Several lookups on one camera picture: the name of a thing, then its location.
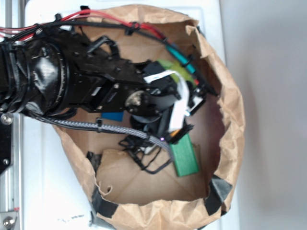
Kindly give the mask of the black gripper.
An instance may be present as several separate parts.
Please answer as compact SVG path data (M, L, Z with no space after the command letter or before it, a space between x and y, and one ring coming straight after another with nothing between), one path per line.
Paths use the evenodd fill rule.
M151 134L167 134L186 125L206 100L206 89L186 81L178 72L165 70L158 61L135 65L141 86L130 90L124 108L131 114L134 129Z

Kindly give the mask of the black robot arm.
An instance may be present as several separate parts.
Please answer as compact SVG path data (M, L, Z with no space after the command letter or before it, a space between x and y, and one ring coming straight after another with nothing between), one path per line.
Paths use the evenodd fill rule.
M22 45L0 44L0 109L4 113L69 118L67 108L90 113L128 111L159 117L184 98L179 83L157 62L132 63L106 35L44 25Z

